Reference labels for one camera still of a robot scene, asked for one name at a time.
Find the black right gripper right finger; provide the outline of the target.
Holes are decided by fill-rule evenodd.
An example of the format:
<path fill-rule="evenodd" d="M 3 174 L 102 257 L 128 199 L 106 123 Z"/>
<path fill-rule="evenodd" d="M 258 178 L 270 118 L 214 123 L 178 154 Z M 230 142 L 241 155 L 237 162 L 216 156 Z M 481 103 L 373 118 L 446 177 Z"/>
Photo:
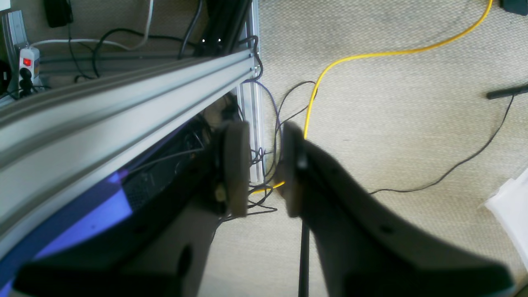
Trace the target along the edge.
<path fill-rule="evenodd" d="M 442 241 L 377 202 L 341 164 L 283 127 L 283 197 L 312 231 L 330 297 L 507 297 L 501 263 Z"/>

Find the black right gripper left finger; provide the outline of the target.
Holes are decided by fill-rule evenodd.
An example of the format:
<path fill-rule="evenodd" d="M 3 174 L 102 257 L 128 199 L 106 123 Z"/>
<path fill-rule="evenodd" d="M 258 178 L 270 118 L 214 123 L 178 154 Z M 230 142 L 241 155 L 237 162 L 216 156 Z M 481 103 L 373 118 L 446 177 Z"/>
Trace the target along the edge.
<path fill-rule="evenodd" d="M 229 122 L 147 205 L 88 240 L 21 267 L 12 292 L 29 297 L 194 297 L 213 233 L 244 217 L 248 122 Z"/>

